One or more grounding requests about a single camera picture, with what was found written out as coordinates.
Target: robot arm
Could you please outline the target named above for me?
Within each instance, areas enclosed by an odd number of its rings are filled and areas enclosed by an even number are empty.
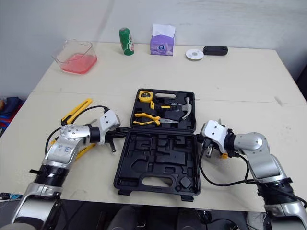
[[[221,153],[237,152],[246,155],[248,168],[258,187],[258,194],[265,202],[264,208],[272,217],[273,229],[281,229],[278,222],[298,218],[301,229],[307,230],[307,213],[301,201],[295,198],[287,177],[275,156],[270,154],[267,139],[260,133],[237,134],[216,121],[208,121],[201,130],[206,156],[210,157],[212,144]]]
[[[16,208],[12,224],[5,226],[5,229],[54,229],[60,215],[62,185],[79,148],[89,143],[104,144],[110,140],[108,134],[119,126],[120,120],[112,110],[108,110],[99,119],[98,127],[74,124],[63,126],[40,169],[30,170],[37,174],[36,179],[28,185]]]

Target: pliers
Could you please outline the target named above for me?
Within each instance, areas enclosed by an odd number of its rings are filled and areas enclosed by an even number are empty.
[[[160,123],[179,123],[179,121],[161,118],[159,116],[152,116],[152,115],[146,114],[146,113],[134,114],[134,116],[135,117],[147,117],[149,119],[152,119],[152,121],[147,121],[147,122],[138,122],[138,121],[133,122],[134,124],[138,124],[138,125],[147,125],[147,124],[151,124],[151,123],[156,123],[159,126]]]

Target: black cable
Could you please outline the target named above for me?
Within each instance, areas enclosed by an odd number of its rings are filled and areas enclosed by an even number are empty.
[[[83,114],[84,112],[86,112],[86,111],[88,111],[88,110],[90,110],[90,109],[95,109],[95,108],[104,108],[104,110],[105,110],[104,113],[106,113],[107,111],[109,111],[109,108],[106,107],[106,106],[103,106],[103,105],[95,105],[95,106],[92,106],[92,107],[88,107],[88,108],[84,109],[82,112],[80,112],[80,113],[72,120],[71,124],[73,124],[73,123],[75,122],[75,120],[76,120],[81,114]],[[62,127],[59,127],[59,128],[57,128],[56,130],[54,130],[54,131],[49,135],[49,137],[47,138],[47,141],[46,141],[46,144],[45,144],[45,155],[46,155],[47,152],[48,152],[48,144],[49,144],[49,141],[50,141],[52,135],[55,134],[57,131],[59,131],[61,128],[62,128]]]
[[[300,198],[299,196],[296,196],[296,195],[294,195],[294,194],[291,194],[291,193],[285,192],[285,191],[283,191],[283,190],[280,190],[280,189],[278,189],[278,188],[276,188],[276,187],[270,187],[270,189],[273,189],[273,190],[275,190],[275,191],[277,191],[277,192],[280,192],[280,193],[282,193],[282,194],[284,194],[284,195],[286,195],[286,196],[289,196],[289,197],[291,197],[291,198],[293,198],[293,199],[297,199],[297,200],[299,200],[299,201],[302,201],[302,202],[304,203],[304,208],[307,208],[307,202],[306,202],[306,200],[304,200],[303,198]]]
[[[106,106],[103,106],[103,105],[95,105],[95,106],[92,106],[92,107],[88,107],[86,109],[84,109],[82,112],[80,112],[78,115],[76,115],[76,117],[72,120],[71,124],[75,122],[75,120],[81,115],[83,114],[84,112],[90,110],[90,109],[95,109],[95,108],[104,108],[104,113],[106,113],[107,111],[109,111],[109,108],[106,107]]]
[[[80,204],[80,206],[76,209],[76,211],[74,212],[74,214],[67,220],[65,226],[62,228],[62,230],[64,229],[68,229],[67,227],[69,226],[71,220],[75,217],[75,215],[77,214],[77,212],[82,208],[82,206],[85,204],[85,201],[82,202],[82,204]]]
[[[238,226],[238,225],[237,225],[236,223],[234,223],[232,220],[227,219],[227,218],[218,218],[218,219],[215,219],[215,220],[211,221],[211,222],[208,223],[208,224],[212,224],[212,223],[215,223],[215,222],[220,221],[220,220],[228,220],[229,222],[231,222],[231,223],[233,223],[234,225]]]
[[[199,158],[199,168],[200,168],[200,170],[201,170],[201,173],[202,173],[202,175],[203,175],[203,177],[210,183],[210,184],[213,184],[213,185],[215,185],[215,186],[221,186],[221,187],[226,187],[226,186],[232,186],[232,185],[236,185],[236,184],[242,184],[242,183],[249,183],[249,182],[255,182],[254,180],[252,180],[252,179],[250,179],[250,180],[247,180],[247,176],[248,176],[248,173],[249,173],[249,169],[248,169],[248,165],[247,165],[247,172],[246,172],[246,174],[245,174],[245,179],[244,180],[242,180],[242,181],[237,181],[237,182],[232,182],[232,183],[228,183],[228,184],[218,184],[218,183],[215,183],[215,182],[213,182],[213,181],[211,181],[206,175],[205,175],[205,172],[203,171],[203,169],[202,169],[202,165],[201,165],[201,160],[202,160],[202,157],[203,157],[203,155],[204,155],[204,152],[205,152],[205,150],[203,149],[202,151],[201,151],[201,155],[200,155],[200,158]]]
[[[244,181],[246,184],[256,184],[256,182],[253,180],[251,182],[248,181],[248,174],[249,174],[249,168],[248,168],[248,161],[246,160],[245,157],[239,155],[240,158],[242,158],[246,164],[246,167],[247,167],[247,170],[246,170],[246,173],[245,173],[245,177],[244,177]]]
[[[54,131],[49,135],[49,137],[47,138],[46,145],[45,145],[45,155],[46,155],[47,152],[48,152],[48,144],[49,144],[49,141],[50,141],[52,135],[55,134],[57,131],[59,131],[61,128],[62,128],[62,127],[59,127],[59,128],[57,128],[56,130],[54,130]]]

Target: green can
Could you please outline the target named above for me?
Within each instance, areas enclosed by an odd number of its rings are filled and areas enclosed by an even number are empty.
[[[124,54],[125,55],[134,54],[134,44],[132,41],[130,30],[128,28],[121,28],[119,30],[119,39]]]

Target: yellow handle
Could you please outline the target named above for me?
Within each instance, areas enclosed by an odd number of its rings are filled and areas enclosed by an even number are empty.
[[[171,108],[171,106],[169,106],[169,105],[162,105],[162,106],[160,106],[161,107],[161,109],[170,109]],[[154,102],[150,102],[150,108],[151,109],[155,109],[155,104],[154,104]]]
[[[81,113],[84,109],[86,109],[91,103],[93,102],[92,98],[87,98],[83,102],[81,102],[77,107],[75,107],[70,113],[68,113],[66,116],[64,116],[61,119],[61,122],[65,122],[65,124],[70,124],[73,119]]]
[[[134,124],[138,124],[138,125],[147,125],[147,124],[151,124],[151,123],[153,123],[153,122],[155,122],[155,123],[157,124],[157,126],[160,125],[160,121],[158,121],[158,120],[147,121],[147,122],[138,122],[138,121],[134,121],[133,123],[134,123]]]
[[[146,114],[146,113],[135,114],[135,117],[147,117],[147,118],[150,118],[150,119],[156,120],[156,121],[161,119],[161,117],[159,117],[159,116],[152,116],[152,115]]]
[[[93,148],[96,145],[96,143],[90,144],[88,146],[86,146],[83,150],[81,150],[78,155],[76,156],[76,160],[78,160],[81,156],[83,156],[84,154],[86,154],[88,152],[88,150],[90,150],[91,148]]]

